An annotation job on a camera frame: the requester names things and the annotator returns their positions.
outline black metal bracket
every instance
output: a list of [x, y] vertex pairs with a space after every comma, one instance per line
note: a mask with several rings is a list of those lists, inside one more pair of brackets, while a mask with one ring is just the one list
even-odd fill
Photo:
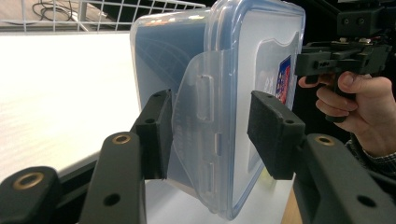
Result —
[[0, 223], [47, 223], [62, 196], [56, 171], [31, 167], [0, 185]]
[[130, 132], [105, 140], [79, 223], [147, 223], [145, 179], [166, 178], [171, 99], [170, 91], [153, 94]]
[[374, 45], [361, 42], [310, 43], [297, 56], [296, 76], [314, 76], [351, 71], [357, 74], [375, 74], [385, 69], [391, 52], [390, 45]]
[[274, 96], [252, 93], [247, 133], [273, 178], [292, 179], [295, 174], [294, 190], [304, 223], [396, 220], [396, 206], [389, 196], [394, 190], [384, 191], [395, 189], [396, 181], [369, 175], [333, 137], [305, 136], [304, 123]]

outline brass insert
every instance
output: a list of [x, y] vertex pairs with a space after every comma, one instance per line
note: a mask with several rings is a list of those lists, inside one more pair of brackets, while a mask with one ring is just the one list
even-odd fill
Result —
[[322, 145], [325, 145], [325, 146], [328, 146], [328, 147], [332, 147], [332, 146], [335, 145], [334, 141], [331, 138], [327, 137], [327, 136], [321, 135], [321, 136], [316, 137], [315, 140], [317, 142], [321, 143]]
[[130, 137], [129, 135], [120, 134], [120, 135], [115, 136], [115, 137], [113, 138], [113, 141], [112, 141], [112, 142], [113, 142], [114, 144], [121, 145], [121, 144], [124, 144], [124, 143], [129, 142], [129, 140], [131, 140], [131, 137]]
[[33, 172], [20, 176], [13, 184], [13, 188], [17, 190], [29, 189], [40, 183], [44, 179], [43, 173]]

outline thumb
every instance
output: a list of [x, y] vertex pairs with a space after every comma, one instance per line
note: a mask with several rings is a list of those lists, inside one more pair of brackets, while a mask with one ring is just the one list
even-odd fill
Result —
[[345, 72], [338, 78], [338, 87], [346, 93], [360, 93], [368, 97], [375, 97], [391, 91], [389, 79], [385, 77], [371, 77]]

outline finger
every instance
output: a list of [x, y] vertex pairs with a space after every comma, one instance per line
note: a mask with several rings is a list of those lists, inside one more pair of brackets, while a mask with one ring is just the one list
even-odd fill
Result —
[[367, 97], [376, 97], [391, 91], [391, 81], [385, 77], [370, 77], [351, 72], [341, 74], [338, 86], [346, 93], [361, 93]]
[[302, 88], [314, 88], [319, 84], [319, 82], [317, 83], [313, 83], [313, 84], [308, 84], [306, 83], [306, 77], [302, 77], [298, 80], [298, 85]]
[[353, 111], [358, 108], [358, 104], [350, 99], [336, 94], [329, 87], [321, 87], [317, 91], [317, 97], [324, 104], [343, 111]]
[[370, 128], [360, 114], [355, 111], [350, 112], [344, 122], [334, 124], [350, 133], [365, 132]]
[[317, 83], [306, 83], [306, 77], [302, 77], [299, 79], [298, 84], [302, 88], [313, 88], [316, 87], [318, 84], [325, 84], [325, 85], [332, 85], [334, 82], [335, 74], [322, 74], [318, 77]]
[[339, 108], [332, 107], [330, 105], [327, 105], [321, 100], [317, 100], [316, 102], [317, 108], [324, 114], [332, 117], [346, 117], [349, 115], [349, 111], [347, 110], [342, 110]]

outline black mechanical part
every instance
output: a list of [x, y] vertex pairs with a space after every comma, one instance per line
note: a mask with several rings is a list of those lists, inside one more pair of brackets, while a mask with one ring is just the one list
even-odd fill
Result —
[[96, 161], [92, 161], [60, 177], [63, 195], [50, 218], [50, 224], [78, 223], [95, 164]]
[[343, 37], [373, 36], [382, 31], [380, 13], [384, 7], [340, 12], [337, 16], [337, 34]]
[[79, 223], [147, 223], [145, 179], [166, 178], [171, 118], [171, 92], [160, 91], [148, 99], [130, 132], [105, 140]]
[[[328, 135], [309, 134], [296, 151], [296, 166], [307, 166], [296, 168], [294, 183], [304, 223], [394, 223], [392, 199], [343, 143]], [[309, 202], [305, 196], [311, 191], [318, 194]]]
[[48, 223], [62, 196], [56, 171], [31, 167], [6, 178], [0, 185], [1, 224]]
[[79, 223], [147, 223], [141, 149], [135, 133], [105, 140]]
[[131, 132], [140, 137], [145, 179], [165, 179], [172, 146], [172, 95], [157, 92], [148, 99]]
[[305, 124], [275, 96], [253, 91], [247, 135], [268, 172], [276, 179], [292, 179], [292, 146], [304, 138]]
[[[253, 100], [257, 94], [266, 100]], [[289, 135], [299, 136], [295, 139], [300, 141], [285, 144], [290, 139], [280, 134], [284, 120], [279, 118], [289, 119], [290, 113], [275, 97], [255, 92], [249, 128], [258, 124], [257, 135], [249, 138], [271, 176], [296, 174], [293, 187], [303, 223], [394, 223], [396, 207], [389, 194], [394, 197], [395, 181], [370, 176], [337, 139], [318, 133], [305, 136], [304, 124], [289, 129]], [[269, 119], [277, 122], [263, 121]]]
[[385, 68], [391, 52], [389, 45], [354, 42], [311, 43], [297, 55], [296, 76], [351, 71], [357, 74], [376, 74]]

